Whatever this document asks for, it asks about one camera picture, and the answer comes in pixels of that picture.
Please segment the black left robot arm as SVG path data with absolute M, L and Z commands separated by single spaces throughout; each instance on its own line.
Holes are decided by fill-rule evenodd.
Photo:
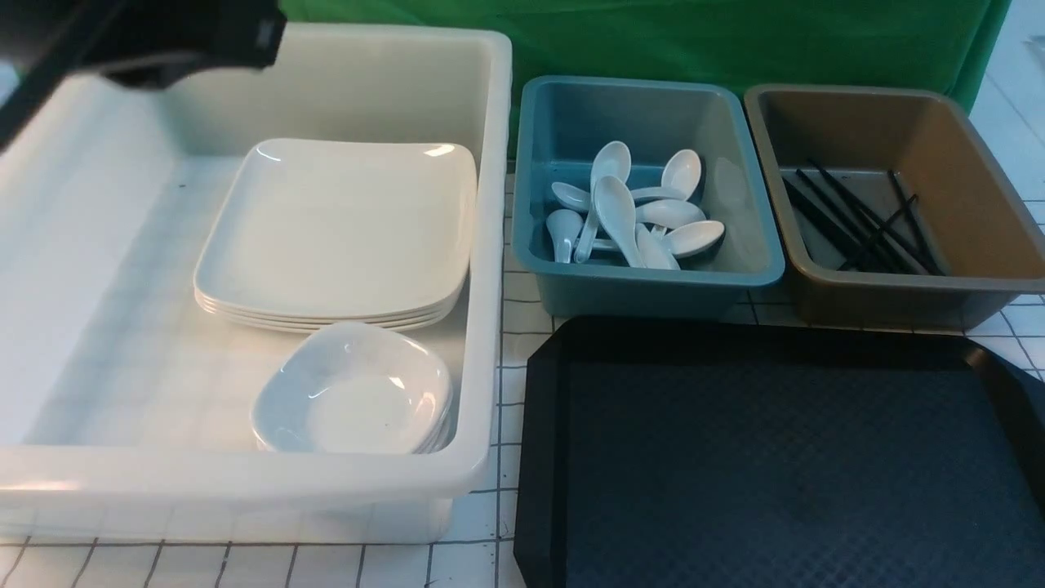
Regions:
M 2 105 L 2 145 L 72 74 L 162 90 L 209 69 L 262 70 L 285 27 L 277 1 L 4 1 L 2 58 L 20 79 Z

